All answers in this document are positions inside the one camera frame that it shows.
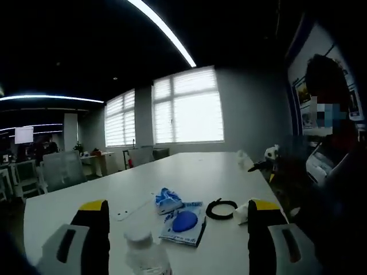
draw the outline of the ceiling light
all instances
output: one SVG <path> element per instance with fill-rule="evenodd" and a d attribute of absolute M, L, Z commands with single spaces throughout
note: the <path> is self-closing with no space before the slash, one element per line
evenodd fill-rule
<path fill-rule="evenodd" d="M 20 128 L 20 127 L 37 127 L 37 126 L 54 126 L 54 125 L 62 125 L 62 123 L 27 125 L 27 126 L 19 126 L 18 128 Z M 5 130 L 14 130 L 15 128 L 16 128 L 16 127 L 0 129 L 0 131 L 5 131 Z"/>
<path fill-rule="evenodd" d="M 90 102 L 104 103 L 103 101 L 95 100 L 95 99 L 81 99 L 79 97 L 49 96 L 49 95 L 6 96 L 6 97 L 1 97 L 0 98 L 0 101 L 3 101 L 3 100 L 12 100 L 12 99 L 71 99 L 71 100 L 80 100 L 80 101 L 90 101 Z"/>
<path fill-rule="evenodd" d="M 37 133 L 61 133 L 62 131 L 48 131 L 48 132 L 37 132 Z"/>
<path fill-rule="evenodd" d="M 141 0 L 128 0 L 131 4 L 133 4 L 136 8 L 138 8 L 142 13 L 149 17 L 160 29 L 164 32 L 164 34 L 172 41 L 178 51 L 182 54 L 184 59 L 190 64 L 191 67 L 196 67 L 194 60 L 189 55 L 188 51 L 181 44 L 178 38 L 174 35 L 171 29 L 164 23 L 164 21 L 155 13 L 147 4 L 145 4 Z"/>

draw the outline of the person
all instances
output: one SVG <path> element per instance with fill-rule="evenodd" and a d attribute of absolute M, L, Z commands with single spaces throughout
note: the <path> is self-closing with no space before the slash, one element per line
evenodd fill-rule
<path fill-rule="evenodd" d="M 350 97 L 342 68 L 334 60 L 317 54 L 307 65 L 305 79 L 317 103 L 329 104 L 336 110 L 333 134 L 326 136 L 320 146 L 333 155 L 339 154 L 343 166 L 334 169 L 323 184 L 311 186 L 294 221 L 313 241 L 325 273 L 350 273 L 351 266 L 356 266 L 361 257 L 355 246 L 365 235 L 359 220 L 364 216 L 361 180 L 367 153 L 349 119 Z"/>

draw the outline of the black rubber band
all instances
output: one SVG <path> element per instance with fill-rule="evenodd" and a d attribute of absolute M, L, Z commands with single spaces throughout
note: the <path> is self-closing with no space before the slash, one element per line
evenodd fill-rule
<path fill-rule="evenodd" d="M 233 201 L 221 201 L 221 200 L 222 200 L 222 198 L 219 198 L 216 201 L 210 202 L 210 204 L 206 208 L 206 215 L 209 218 L 212 218 L 212 219 L 232 219 L 233 218 L 233 213 L 230 213 L 229 215 L 225 215 L 225 216 L 221 216 L 221 215 L 217 215 L 217 214 L 213 213 L 212 210 L 217 205 L 231 205 L 235 209 L 237 208 L 237 204 L 235 202 L 233 202 Z"/>

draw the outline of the white tissue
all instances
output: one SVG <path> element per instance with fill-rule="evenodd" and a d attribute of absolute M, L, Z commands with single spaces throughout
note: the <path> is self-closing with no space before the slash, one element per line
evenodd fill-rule
<path fill-rule="evenodd" d="M 240 207 L 234 210 L 233 212 L 233 219 L 241 225 L 242 223 L 247 222 L 248 216 L 248 202 L 244 203 Z"/>

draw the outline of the window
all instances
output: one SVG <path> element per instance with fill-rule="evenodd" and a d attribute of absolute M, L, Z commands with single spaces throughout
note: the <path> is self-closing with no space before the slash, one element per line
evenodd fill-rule
<path fill-rule="evenodd" d="M 107 102 L 104 109 L 106 147 L 131 145 L 135 139 L 135 91 Z"/>
<path fill-rule="evenodd" d="M 221 102 L 212 67 L 156 80 L 153 112 L 156 143 L 224 140 Z"/>

